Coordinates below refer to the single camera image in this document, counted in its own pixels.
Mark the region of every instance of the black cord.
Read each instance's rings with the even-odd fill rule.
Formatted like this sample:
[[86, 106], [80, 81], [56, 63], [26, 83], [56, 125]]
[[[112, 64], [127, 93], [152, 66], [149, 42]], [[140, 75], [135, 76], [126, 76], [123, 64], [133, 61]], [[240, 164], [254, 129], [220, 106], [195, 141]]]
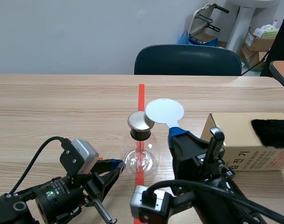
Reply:
[[245, 71], [242, 75], [246, 74], [248, 71], [252, 70], [254, 67], [258, 66], [260, 63], [264, 62], [265, 58], [267, 57], [267, 55], [269, 54], [270, 50], [268, 50], [268, 52], [263, 56], [262, 60], [259, 61], [258, 63], [256, 63], [255, 65], [253, 65], [251, 68], [249, 68], [247, 71]]
[[257, 213], [260, 213], [276, 222], [279, 222], [281, 224], [284, 224], [284, 216], [280, 215], [277, 212], [274, 212], [262, 205], [259, 205], [253, 201], [250, 201], [244, 197], [237, 196], [231, 193], [228, 193], [227, 191], [224, 191], [220, 188], [216, 188], [204, 183], [195, 182], [195, 181], [186, 181], [186, 180], [170, 180], [170, 181], [160, 181], [158, 183], [155, 183], [151, 185], [147, 192], [153, 193], [155, 190], [160, 188], [166, 188], [166, 187], [185, 187], [193, 190], [199, 190], [199, 191], [206, 191], [213, 194], [218, 194], [223, 198], [226, 198], [228, 200], [234, 201], [244, 207], [247, 207]]
[[48, 140], [46, 140], [46, 141], [39, 147], [39, 149], [38, 149], [37, 152], [35, 153], [33, 159], [31, 160], [31, 162], [29, 163], [28, 167], [26, 168], [25, 172], [22, 174], [22, 176], [20, 177], [20, 179], [18, 180], [18, 182], [16, 183], [16, 185], [15, 185], [15, 186], [12, 188], [12, 190], [9, 192], [10, 194], [13, 194], [13, 193], [16, 191], [16, 189], [19, 187], [19, 185], [21, 184], [21, 182], [25, 179], [26, 175], [27, 175], [28, 172], [30, 171], [31, 167], [33, 166], [35, 160], [37, 159], [37, 157], [39, 156], [39, 154], [41, 153], [41, 151], [43, 150], [43, 148], [45, 148], [47, 144], [49, 144], [51, 141], [54, 141], [54, 140], [62, 141], [62, 140], [64, 140], [64, 138], [58, 137], [58, 136], [51, 137], [51, 138], [49, 138]]

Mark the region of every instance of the red tape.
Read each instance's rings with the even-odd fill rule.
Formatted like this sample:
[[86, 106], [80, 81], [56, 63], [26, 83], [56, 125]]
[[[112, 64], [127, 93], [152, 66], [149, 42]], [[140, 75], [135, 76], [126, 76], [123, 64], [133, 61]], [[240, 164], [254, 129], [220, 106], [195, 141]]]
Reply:
[[[138, 93], [138, 111], [145, 111], [145, 85], [139, 84], [139, 93]], [[140, 151], [140, 142], [137, 141], [136, 153]], [[144, 141], [141, 142], [141, 152], [144, 152]], [[141, 155], [138, 155], [138, 161], [142, 160]], [[142, 168], [139, 168], [136, 172], [135, 178], [135, 187], [137, 185], [144, 185], [144, 171]], [[139, 219], [134, 219], [134, 224], [142, 224]]]

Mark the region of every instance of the chair backrest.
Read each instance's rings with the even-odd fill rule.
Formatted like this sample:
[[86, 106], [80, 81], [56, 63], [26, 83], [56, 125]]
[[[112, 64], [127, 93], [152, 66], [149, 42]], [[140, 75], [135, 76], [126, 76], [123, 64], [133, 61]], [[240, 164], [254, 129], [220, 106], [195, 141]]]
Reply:
[[140, 51], [135, 75], [240, 76], [241, 61], [232, 51], [199, 45], [154, 45]]

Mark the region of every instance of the white pedestal sink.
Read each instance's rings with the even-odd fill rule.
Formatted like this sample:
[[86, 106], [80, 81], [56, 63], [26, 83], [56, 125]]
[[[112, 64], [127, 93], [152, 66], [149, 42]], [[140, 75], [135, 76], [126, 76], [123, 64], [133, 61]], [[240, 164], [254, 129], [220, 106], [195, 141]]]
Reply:
[[233, 4], [240, 6], [240, 12], [234, 23], [234, 29], [230, 35], [226, 49], [239, 54], [246, 38], [253, 13], [256, 8], [267, 8], [279, 0], [230, 0]]

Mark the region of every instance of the glass flask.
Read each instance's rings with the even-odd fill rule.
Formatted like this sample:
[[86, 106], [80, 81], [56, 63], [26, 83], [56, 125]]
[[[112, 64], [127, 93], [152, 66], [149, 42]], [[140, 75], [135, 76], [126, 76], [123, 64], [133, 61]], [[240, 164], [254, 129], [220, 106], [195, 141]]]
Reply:
[[151, 133], [154, 126], [144, 111], [132, 113], [128, 118], [130, 131], [121, 143], [121, 159], [126, 163], [126, 170], [131, 174], [143, 171], [146, 175], [157, 170], [161, 149]]

